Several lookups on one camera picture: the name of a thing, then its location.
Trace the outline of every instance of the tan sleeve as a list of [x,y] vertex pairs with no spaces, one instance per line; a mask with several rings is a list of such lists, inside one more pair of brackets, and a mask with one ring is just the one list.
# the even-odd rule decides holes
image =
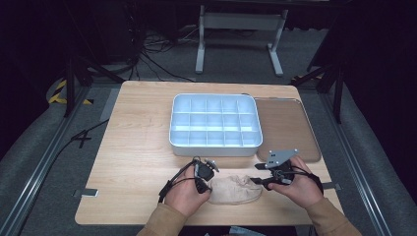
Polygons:
[[187,221],[178,210],[158,204],[138,236],[177,236]]
[[319,235],[361,235],[328,199],[306,208]]

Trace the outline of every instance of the person's left hand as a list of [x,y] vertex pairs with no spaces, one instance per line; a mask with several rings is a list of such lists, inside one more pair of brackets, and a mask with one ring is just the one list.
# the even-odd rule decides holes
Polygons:
[[203,194],[197,192],[194,179],[194,165],[181,173],[175,180],[175,184],[165,197],[165,204],[180,211],[186,217],[193,215],[199,207],[209,199],[210,190]]

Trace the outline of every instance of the white metal frame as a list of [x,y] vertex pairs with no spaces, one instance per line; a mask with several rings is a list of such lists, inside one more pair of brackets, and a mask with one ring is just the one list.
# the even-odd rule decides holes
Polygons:
[[201,6],[199,22],[200,41],[197,52],[196,73],[201,74],[203,72],[206,49],[205,29],[274,30],[275,39],[272,43],[268,43],[268,52],[275,74],[281,77],[283,72],[276,54],[276,48],[281,38],[287,13],[287,10],[282,11],[280,15],[211,13],[206,12],[205,6]]

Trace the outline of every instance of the hand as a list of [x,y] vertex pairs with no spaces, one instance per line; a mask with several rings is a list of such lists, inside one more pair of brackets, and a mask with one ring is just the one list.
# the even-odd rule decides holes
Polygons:
[[[293,166],[298,166],[311,173],[311,170],[309,167],[307,167],[306,163],[304,163],[300,156],[296,155],[290,160]],[[282,195],[285,195],[290,200],[292,200],[292,202],[302,208],[316,204],[318,201],[324,198],[319,187],[317,187],[316,183],[312,179],[299,174],[294,176],[294,180],[290,185],[270,183],[268,184],[268,187]]]
[[209,199],[210,191],[207,190],[205,193],[199,194],[194,179],[179,182],[194,177],[194,166],[192,165],[178,176],[174,182],[178,184],[175,184],[165,197],[166,205],[177,209],[186,217],[193,215]]

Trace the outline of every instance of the aluminum rail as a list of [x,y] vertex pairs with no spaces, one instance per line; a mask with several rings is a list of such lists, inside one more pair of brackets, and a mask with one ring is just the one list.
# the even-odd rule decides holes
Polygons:
[[374,224],[378,235],[392,235],[387,226],[386,220],[381,213],[380,207],[378,206],[377,200],[375,199],[374,193],[358,163],[356,155],[353,152],[341,125],[336,122],[333,116],[330,98],[325,93],[320,93],[320,98],[324,104],[326,113],[331,120],[331,124],[342,144],[347,166],[352,174],[353,180],[355,181],[356,187],[358,188],[359,194],[361,195],[362,201],[365,204],[367,212],[371,217],[372,223]]
[[55,157],[59,151],[64,135],[71,122],[74,120],[78,108],[83,104],[83,101],[86,99],[88,93],[89,88],[80,87],[73,112],[71,112],[71,114],[67,118],[64,118],[59,124],[52,141],[39,161],[39,164],[26,182],[26,185],[9,213],[9,216],[2,225],[0,229],[0,236],[19,235],[21,233],[36,201],[37,195],[40,192],[42,184],[47,177],[48,170],[52,167],[56,159]]

